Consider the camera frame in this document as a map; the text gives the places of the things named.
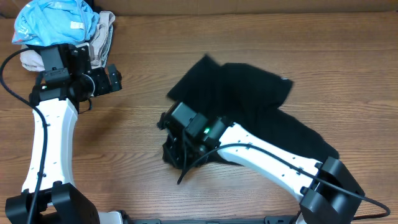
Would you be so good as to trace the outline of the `black t-shirt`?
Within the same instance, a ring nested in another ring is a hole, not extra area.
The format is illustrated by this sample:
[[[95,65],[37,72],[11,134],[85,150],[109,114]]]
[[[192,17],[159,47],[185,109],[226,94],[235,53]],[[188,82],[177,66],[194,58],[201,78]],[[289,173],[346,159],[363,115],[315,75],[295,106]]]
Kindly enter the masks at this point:
[[[207,118],[227,117],[258,138],[298,156],[325,162],[338,151],[320,134],[280,110],[293,81],[246,63],[202,57],[168,92]]]

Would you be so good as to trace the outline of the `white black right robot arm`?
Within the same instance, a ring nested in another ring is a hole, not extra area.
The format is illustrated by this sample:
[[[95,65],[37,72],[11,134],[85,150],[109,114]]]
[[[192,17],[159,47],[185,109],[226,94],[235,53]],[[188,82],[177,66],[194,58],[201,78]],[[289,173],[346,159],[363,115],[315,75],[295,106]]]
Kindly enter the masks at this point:
[[[168,132],[164,161],[182,171],[212,159],[248,167],[273,181],[299,203],[294,223],[351,223],[364,191],[338,159],[321,162],[274,146],[226,118],[208,119],[191,110],[162,113]]]

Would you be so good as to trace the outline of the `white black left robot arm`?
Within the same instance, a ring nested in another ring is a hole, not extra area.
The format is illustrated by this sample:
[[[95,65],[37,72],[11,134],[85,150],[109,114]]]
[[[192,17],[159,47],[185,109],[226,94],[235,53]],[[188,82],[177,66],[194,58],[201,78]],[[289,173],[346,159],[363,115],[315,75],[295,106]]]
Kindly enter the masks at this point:
[[[11,223],[129,223],[122,210],[99,212],[76,187],[72,171],[73,132],[79,104],[121,90],[115,65],[93,68],[90,44],[29,46],[44,70],[29,99],[35,131],[29,171],[21,194],[6,200]]]

